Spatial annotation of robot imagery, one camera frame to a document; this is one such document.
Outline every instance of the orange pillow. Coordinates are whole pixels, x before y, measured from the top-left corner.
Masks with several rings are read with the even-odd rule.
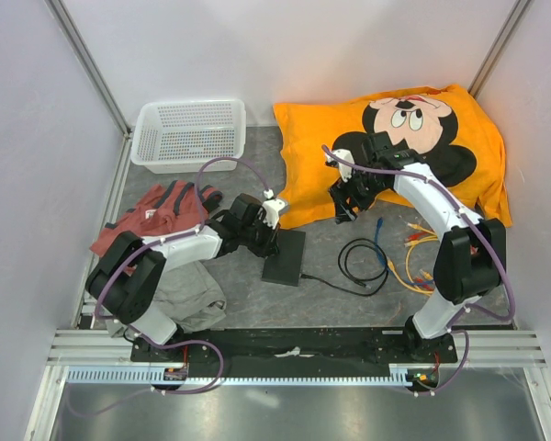
[[[487,218],[512,225],[502,137],[459,85],[382,92],[329,106],[276,104],[274,113],[284,136],[287,170],[286,188],[279,196],[290,203],[281,219],[283,228],[334,217],[327,190],[339,172],[324,164],[321,146],[359,145],[372,131],[387,131],[394,144],[406,141],[465,205],[473,209],[478,204]],[[391,190],[378,197],[410,205]]]

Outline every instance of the gray floor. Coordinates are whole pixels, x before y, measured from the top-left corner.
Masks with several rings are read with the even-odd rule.
[[[72,385],[92,413],[144,386]],[[435,397],[380,387],[221,387],[185,397],[147,393],[96,418],[61,409],[65,441],[539,441],[522,371],[466,370]]]
[[[275,191],[284,188],[286,169],[280,156],[282,139],[279,128],[249,128],[244,157],[252,161],[264,174]],[[132,164],[121,200],[120,213],[135,204],[154,184],[167,186],[174,179],[192,181],[194,174],[155,175],[144,167]],[[225,194],[223,207],[229,207],[241,192],[257,197],[261,184],[243,165],[232,172],[213,172],[204,176],[203,184],[212,184]],[[357,237],[373,239],[376,222],[383,217],[379,243],[388,256],[404,273],[406,248],[404,239],[415,231],[407,222],[421,223],[420,215],[406,207],[378,202],[356,222],[336,225],[333,220],[314,222],[301,228],[307,233],[303,271],[328,279],[347,288],[351,282],[337,269],[337,254],[350,240]],[[410,262],[412,273],[419,269],[432,272],[438,243],[426,243],[417,247]],[[317,281],[301,280],[299,288],[284,287],[260,280],[263,260],[241,249],[208,261],[208,272],[216,278],[228,301],[227,318],[219,327],[287,327],[287,326],[389,326],[402,325],[426,301],[426,297],[403,288],[390,277],[379,294],[369,299],[357,298],[328,288]],[[367,250],[354,252],[354,264],[350,266],[357,276],[371,275],[380,267],[375,255]],[[498,313],[507,308],[501,291],[492,292],[482,304]],[[494,323],[472,312],[461,321],[463,324]]]

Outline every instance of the gray cloth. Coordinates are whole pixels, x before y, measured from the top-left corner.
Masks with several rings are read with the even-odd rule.
[[[227,299],[199,262],[163,273],[153,302],[187,333],[208,329],[226,316]],[[107,329],[112,336],[121,336],[125,326],[108,320]]]

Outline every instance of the cartoon eye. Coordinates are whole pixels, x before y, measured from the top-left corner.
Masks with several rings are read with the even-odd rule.
[[[396,110],[392,115],[392,127],[398,128],[406,120],[406,112],[404,110]]]
[[[414,131],[419,130],[422,127],[422,110],[417,108],[415,112],[411,112],[408,124]]]

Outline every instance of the black cartoon ear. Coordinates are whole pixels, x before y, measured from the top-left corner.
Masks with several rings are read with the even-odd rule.
[[[437,145],[422,156],[445,187],[465,181],[476,170],[476,156],[460,145]]]
[[[376,121],[377,109],[367,105],[364,110],[364,115],[361,117],[361,122],[367,133],[374,133],[374,122]]]
[[[352,152],[355,147],[361,145],[365,138],[367,138],[367,134],[362,131],[350,131],[337,138],[332,145],[332,149],[345,149]]]

